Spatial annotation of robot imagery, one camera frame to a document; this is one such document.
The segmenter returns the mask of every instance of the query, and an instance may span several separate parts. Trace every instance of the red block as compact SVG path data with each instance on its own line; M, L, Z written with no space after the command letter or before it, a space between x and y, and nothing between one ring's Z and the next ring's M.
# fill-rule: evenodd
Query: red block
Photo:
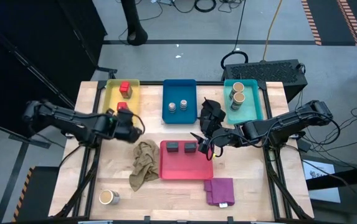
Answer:
M130 82L124 81L120 84L120 93L123 98L129 99L131 98L131 94L133 90L131 89Z
M117 103L117 111L120 110L120 109L128 110L127 103L126 102L118 102Z

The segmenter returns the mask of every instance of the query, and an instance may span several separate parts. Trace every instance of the pink tray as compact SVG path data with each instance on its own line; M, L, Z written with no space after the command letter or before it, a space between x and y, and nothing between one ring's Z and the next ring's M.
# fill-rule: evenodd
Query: pink tray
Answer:
M167 142L178 142L178 152L168 152ZM160 143L159 177L172 180L206 180L213 178L213 163L206 155L199 152L185 153L186 142L197 141L162 141Z

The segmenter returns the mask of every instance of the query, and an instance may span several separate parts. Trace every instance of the yellow tray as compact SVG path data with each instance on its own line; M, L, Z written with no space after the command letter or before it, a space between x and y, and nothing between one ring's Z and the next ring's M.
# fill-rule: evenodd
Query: yellow tray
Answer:
M124 81L130 82L133 93L130 99L124 99L119 91L120 84ZM140 112L140 81L136 79L110 79L106 84L105 101L102 111L105 113L109 108L117 112L117 103L126 102L128 109L134 114L139 115Z

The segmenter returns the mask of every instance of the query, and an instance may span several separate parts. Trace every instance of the beige cloth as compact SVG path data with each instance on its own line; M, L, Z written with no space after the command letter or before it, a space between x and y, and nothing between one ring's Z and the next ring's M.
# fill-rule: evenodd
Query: beige cloth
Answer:
M134 170L129 181L136 192L143 182L159 178L159 147L152 140L140 142L134 148Z

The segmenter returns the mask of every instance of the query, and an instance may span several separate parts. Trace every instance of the purple cloth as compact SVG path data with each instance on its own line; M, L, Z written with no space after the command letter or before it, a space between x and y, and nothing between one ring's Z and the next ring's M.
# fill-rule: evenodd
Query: purple cloth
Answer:
M234 181L232 178L213 178L204 181L206 200L210 205L235 204Z

